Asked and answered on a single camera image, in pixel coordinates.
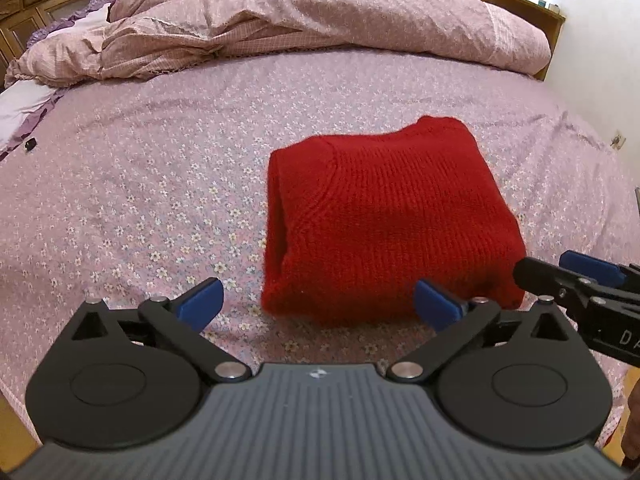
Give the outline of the red knit cardigan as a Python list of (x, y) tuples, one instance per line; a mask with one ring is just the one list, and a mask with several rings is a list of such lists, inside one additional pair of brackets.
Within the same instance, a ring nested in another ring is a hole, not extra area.
[(312, 136), (270, 155), (262, 308), (321, 324), (405, 321), (420, 280), (518, 308), (526, 254), (474, 136), (424, 116)]

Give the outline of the small black object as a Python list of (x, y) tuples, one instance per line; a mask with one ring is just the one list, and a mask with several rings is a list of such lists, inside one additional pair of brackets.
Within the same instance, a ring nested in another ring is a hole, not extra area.
[(25, 151), (30, 152), (37, 146), (37, 140), (30, 138), (25, 142)]

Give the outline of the pink crumpled duvet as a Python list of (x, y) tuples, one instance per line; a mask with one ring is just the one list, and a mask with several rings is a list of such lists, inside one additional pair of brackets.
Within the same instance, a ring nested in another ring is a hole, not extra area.
[(38, 41), (6, 84), (70, 87), (151, 78), (210, 58), (358, 46), (535, 75), (551, 60), (544, 32), (482, 0), (115, 0), (104, 25)]

